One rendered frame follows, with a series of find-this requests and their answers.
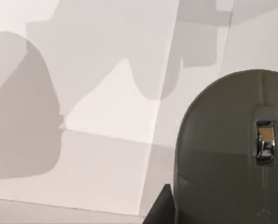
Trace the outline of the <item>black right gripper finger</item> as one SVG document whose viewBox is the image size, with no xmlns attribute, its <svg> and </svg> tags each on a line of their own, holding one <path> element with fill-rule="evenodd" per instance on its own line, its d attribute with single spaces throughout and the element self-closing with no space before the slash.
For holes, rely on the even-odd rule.
<svg viewBox="0 0 278 224">
<path fill-rule="evenodd" d="M 165 184 L 142 224 L 174 224 L 175 205 L 170 184 Z"/>
</svg>

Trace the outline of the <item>dark grey computer mouse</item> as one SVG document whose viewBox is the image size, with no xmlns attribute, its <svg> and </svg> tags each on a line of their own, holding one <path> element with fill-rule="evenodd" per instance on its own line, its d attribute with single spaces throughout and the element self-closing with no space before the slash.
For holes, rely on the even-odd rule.
<svg viewBox="0 0 278 224">
<path fill-rule="evenodd" d="M 244 70 L 207 86 L 182 120 L 175 224 L 278 224 L 278 71 Z"/>
</svg>

